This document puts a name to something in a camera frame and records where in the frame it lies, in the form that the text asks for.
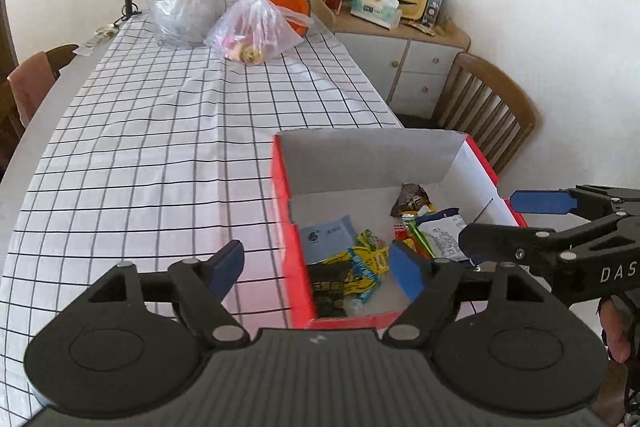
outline drawer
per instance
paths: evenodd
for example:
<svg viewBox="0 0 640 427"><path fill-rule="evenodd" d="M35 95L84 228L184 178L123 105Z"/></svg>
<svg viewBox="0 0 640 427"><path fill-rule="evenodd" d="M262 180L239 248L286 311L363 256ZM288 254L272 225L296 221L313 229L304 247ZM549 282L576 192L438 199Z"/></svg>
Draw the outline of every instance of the drawer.
<svg viewBox="0 0 640 427"><path fill-rule="evenodd" d="M389 107L396 114L431 118L446 80L446 74L403 71L398 78L398 85Z"/></svg>
<svg viewBox="0 0 640 427"><path fill-rule="evenodd" d="M353 61L386 101L396 79L406 41L355 33L336 33L335 37L347 48Z"/></svg>
<svg viewBox="0 0 640 427"><path fill-rule="evenodd" d="M447 74L460 48L441 46L430 42L412 41L404 59L402 71L411 73Z"/></svg>

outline round black disc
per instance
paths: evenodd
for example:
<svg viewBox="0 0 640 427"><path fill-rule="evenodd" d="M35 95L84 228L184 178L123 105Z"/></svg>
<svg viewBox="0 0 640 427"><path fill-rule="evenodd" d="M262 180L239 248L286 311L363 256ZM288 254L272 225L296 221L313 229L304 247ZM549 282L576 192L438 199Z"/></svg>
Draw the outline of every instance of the round black disc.
<svg viewBox="0 0 640 427"><path fill-rule="evenodd" d="M433 360L452 389L473 402L531 415L587 404L607 363L602 343L584 325L553 326L523 314L500 320L486 313L449 325Z"/></svg>
<svg viewBox="0 0 640 427"><path fill-rule="evenodd" d="M177 394L200 363L180 324L123 303L68 310L28 346L24 368L36 395L75 416L119 417Z"/></svg>

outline cardboard box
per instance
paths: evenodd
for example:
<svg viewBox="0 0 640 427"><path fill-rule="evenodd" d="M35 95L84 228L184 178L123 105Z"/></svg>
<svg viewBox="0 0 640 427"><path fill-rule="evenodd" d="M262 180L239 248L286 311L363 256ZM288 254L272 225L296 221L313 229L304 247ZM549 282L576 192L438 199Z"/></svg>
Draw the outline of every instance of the cardboard box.
<svg viewBox="0 0 640 427"><path fill-rule="evenodd" d="M446 130L296 129L274 137L271 177L284 241L283 272L294 328L388 327L409 304L390 273L366 315L318 318L298 229L345 214L359 233L393 240L389 216L403 183L420 184L436 209L466 223L522 225L498 195L498 178L473 139Z"/></svg>

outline tablecloth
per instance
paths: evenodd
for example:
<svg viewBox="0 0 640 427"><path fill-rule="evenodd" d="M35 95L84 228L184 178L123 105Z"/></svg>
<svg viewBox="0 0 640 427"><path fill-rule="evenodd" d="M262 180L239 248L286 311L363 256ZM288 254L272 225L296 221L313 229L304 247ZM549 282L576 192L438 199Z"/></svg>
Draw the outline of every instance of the tablecloth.
<svg viewBox="0 0 640 427"><path fill-rule="evenodd" d="M287 327L273 134L398 125L318 21L252 67L161 48L146 16L127 22L55 129L15 225L0 285L0 426L40 408L22 369L29 340L120 259L165 270L240 239L245 268L223 304L252 333Z"/></svg>

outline plastic bag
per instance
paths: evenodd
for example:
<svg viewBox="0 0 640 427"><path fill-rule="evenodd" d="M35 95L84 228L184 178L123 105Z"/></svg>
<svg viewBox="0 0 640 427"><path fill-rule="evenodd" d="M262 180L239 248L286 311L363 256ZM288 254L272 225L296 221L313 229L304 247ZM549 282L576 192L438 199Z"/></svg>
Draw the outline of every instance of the plastic bag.
<svg viewBox="0 0 640 427"><path fill-rule="evenodd" d="M238 0L218 20L205 44L230 60L261 64L300 44L287 20L311 26L313 19L269 0Z"/></svg>
<svg viewBox="0 0 640 427"><path fill-rule="evenodd" d="M201 45L226 9L226 0L148 0L161 46Z"/></svg>

